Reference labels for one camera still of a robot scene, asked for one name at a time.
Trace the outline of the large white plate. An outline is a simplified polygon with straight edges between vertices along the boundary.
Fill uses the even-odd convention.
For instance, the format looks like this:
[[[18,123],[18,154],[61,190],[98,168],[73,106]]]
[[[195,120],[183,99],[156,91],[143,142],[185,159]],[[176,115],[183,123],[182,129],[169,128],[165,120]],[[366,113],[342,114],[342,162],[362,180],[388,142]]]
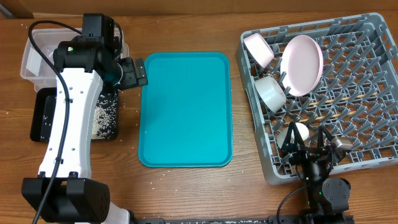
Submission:
[[[320,81],[323,72],[323,54],[320,46],[307,35],[294,37],[285,47],[280,64],[284,88],[289,94],[303,96],[310,93]]]

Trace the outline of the grey bowl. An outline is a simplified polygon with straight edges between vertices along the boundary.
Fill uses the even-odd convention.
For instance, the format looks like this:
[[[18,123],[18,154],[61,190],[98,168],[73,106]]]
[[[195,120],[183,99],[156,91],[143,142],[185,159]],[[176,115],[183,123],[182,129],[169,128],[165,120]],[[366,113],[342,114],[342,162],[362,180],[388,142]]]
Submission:
[[[276,113],[286,103],[286,97],[273,77],[267,76],[260,78],[254,82],[256,90],[265,103],[265,105],[274,113]]]

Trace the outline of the wooden chopstick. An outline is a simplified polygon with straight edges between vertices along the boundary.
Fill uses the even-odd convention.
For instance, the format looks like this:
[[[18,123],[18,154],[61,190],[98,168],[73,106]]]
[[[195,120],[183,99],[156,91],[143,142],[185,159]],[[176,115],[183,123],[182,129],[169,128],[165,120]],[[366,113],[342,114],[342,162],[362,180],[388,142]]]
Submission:
[[[326,101],[323,102],[323,104],[325,104],[325,103],[334,103],[334,102],[339,102],[339,101],[355,100],[355,99],[363,98],[363,97],[365,97],[365,95],[357,95],[355,97],[347,96],[347,97],[342,97],[342,98],[336,98],[334,100],[326,100]],[[310,103],[309,106],[319,105],[320,103],[321,102]]]
[[[325,115],[317,115],[316,113],[313,113],[311,115],[308,115],[306,118],[304,119],[291,119],[291,120],[284,120],[282,119],[282,122],[284,125],[289,124],[290,122],[294,121],[296,123],[303,123],[303,124],[312,124],[312,123],[321,123],[321,122],[325,122],[329,119],[335,119],[335,118],[339,118],[339,117],[345,117],[345,116],[351,116],[355,114],[355,111],[351,111],[351,112],[342,112],[342,113],[326,113]]]

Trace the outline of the white paper cup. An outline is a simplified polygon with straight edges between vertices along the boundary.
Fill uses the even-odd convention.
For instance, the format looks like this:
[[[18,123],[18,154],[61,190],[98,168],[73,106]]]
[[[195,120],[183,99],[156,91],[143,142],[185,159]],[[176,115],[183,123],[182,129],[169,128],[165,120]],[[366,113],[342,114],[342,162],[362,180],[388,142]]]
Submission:
[[[309,137],[309,130],[306,127],[306,125],[302,124],[302,123],[296,123],[296,127],[299,131],[299,134],[302,137],[302,140],[305,141],[308,139]],[[277,141],[277,145],[279,148],[282,148],[282,145],[284,143],[285,137],[287,135],[288,132],[288,128],[284,128],[276,137],[276,141]]]

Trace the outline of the pink bowl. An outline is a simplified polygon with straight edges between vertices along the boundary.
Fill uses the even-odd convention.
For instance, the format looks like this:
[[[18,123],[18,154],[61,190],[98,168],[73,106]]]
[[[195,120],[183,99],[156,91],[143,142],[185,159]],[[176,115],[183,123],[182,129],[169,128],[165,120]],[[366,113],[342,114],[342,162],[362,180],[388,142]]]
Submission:
[[[262,35],[255,33],[243,39],[243,42],[252,55],[253,59],[262,67],[266,68],[272,59],[274,53]]]

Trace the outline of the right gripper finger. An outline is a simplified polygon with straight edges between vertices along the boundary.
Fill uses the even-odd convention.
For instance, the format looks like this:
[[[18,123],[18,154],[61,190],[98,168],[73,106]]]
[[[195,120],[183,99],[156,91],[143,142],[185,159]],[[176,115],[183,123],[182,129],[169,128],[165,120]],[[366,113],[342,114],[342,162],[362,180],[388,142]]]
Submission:
[[[317,148],[318,149],[323,149],[324,148],[324,140],[323,136],[326,136],[326,139],[331,142],[333,140],[333,136],[330,134],[330,132],[327,130],[324,125],[320,125],[318,127],[318,136],[317,136]]]
[[[304,141],[302,140],[301,135],[296,127],[295,122],[290,122],[288,128],[287,135],[285,137],[284,143],[282,145],[282,152],[297,152],[300,149],[300,146],[304,145]]]

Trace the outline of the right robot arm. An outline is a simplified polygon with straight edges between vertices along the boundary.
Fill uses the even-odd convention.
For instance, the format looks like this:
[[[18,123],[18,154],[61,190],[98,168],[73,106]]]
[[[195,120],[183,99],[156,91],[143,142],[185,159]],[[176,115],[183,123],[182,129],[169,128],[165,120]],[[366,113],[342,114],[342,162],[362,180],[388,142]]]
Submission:
[[[354,223],[352,216],[346,216],[349,209],[351,184],[342,178],[330,177],[335,163],[342,161],[352,151],[349,139],[333,136],[324,126],[317,131],[317,146],[306,146],[295,122],[289,123],[281,151],[289,157],[289,163],[302,168],[299,178],[304,186],[288,194],[279,204],[276,220],[282,223],[280,215],[283,204],[301,190],[307,191],[308,208],[289,219],[291,223]]]

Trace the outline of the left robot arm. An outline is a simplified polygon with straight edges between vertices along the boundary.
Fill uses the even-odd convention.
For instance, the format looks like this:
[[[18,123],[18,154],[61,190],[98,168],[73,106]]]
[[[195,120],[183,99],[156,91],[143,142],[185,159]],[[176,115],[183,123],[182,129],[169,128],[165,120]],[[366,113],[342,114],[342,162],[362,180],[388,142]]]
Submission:
[[[109,187],[91,178],[90,144],[97,100],[103,90],[147,85],[142,59],[121,58],[120,25],[86,13],[81,30],[47,59],[57,81],[49,144],[37,177],[25,178],[22,196],[35,217],[49,223],[134,223],[130,210],[110,199]]]

